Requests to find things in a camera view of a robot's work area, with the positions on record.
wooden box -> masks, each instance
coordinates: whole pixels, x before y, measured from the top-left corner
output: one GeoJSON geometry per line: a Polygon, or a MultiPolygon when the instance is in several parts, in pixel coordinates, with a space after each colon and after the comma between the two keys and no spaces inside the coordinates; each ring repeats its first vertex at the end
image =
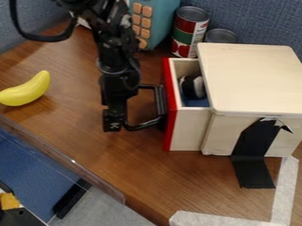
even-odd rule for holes
{"type": "Polygon", "coordinates": [[[164,59],[169,102],[166,150],[230,155],[261,118],[286,124],[266,156],[291,155],[302,140],[302,64],[284,46],[200,43],[199,59],[164,59]],[[210,107],[185,107],[177,79],[202,71],[210,107]]]}

box opening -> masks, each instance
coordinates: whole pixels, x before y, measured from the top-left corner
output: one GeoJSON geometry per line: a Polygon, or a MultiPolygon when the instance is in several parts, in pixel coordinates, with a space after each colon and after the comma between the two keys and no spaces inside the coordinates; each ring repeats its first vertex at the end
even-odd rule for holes
{"type": "Polygon", "coordinates": [[[191,74],[200,74],[200,63],[198,59],[174,59],[174,68],[175,68],[175,74],[177,77],[176,83],[177,83],[177,95],[179,95],[181,107],[183,108],[209,108],[210,104],[208,101],[208,96],[206,95],[202,99],[194,100],[194,99],[188,99],[183,94],[181,94],[179,89],[179,80],[187,75],[191,74]]]}

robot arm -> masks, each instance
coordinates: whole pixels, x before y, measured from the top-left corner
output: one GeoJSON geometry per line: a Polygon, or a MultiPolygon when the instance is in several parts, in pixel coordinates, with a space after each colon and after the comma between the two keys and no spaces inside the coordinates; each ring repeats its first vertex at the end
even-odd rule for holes
{"type": "Polygon", "coordinates": [[[83,18],[92,28],[99,52],[99,67],[102,72],[100,86],[103,111],[103,130],[118,132],[124,127],[137,131],[162,122],[165,116],[163,87],[140,84],[140,64],[133,57],[138,49],[138,40],[132,30],[132,19],[124,0],[55,0],[73,13],[71,24],[57,36],[40,36],[24,32],[19,25],[17,0],[10,0],[11,19],[17,31],[32,41],[56,42],[68,39],[83,18]],[[127,100],[137,95],[139,89],[155,91],[158,117],[142,124],[127,122],[127,100]]]}

white tape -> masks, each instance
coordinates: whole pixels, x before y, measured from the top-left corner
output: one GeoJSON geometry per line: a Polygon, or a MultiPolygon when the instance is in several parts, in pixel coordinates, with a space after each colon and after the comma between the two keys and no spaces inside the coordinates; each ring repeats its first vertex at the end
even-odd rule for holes
{"type": "Polygon", "coordinates": [[[291,225],[291,212],[298,178],[298,159],[283,158],[278,176],[271,222],[291,225]]]}
{"type": "Polygon", "coordinates": [[[177,211],[170,218],[170,226],[288,226],[298,178],[298,160],[283,158],[274,197],[271,222],[259,222],[220,215],[204,215],[177,211]]]}

box lid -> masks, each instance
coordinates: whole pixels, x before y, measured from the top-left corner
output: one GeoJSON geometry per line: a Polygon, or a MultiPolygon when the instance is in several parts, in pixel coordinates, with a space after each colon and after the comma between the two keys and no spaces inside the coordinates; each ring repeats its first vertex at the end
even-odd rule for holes
{"type": "Polygon", "coordinates": [[[302,117],[302,64],[290,47],[199,43],[214,113],[302,117]]]}

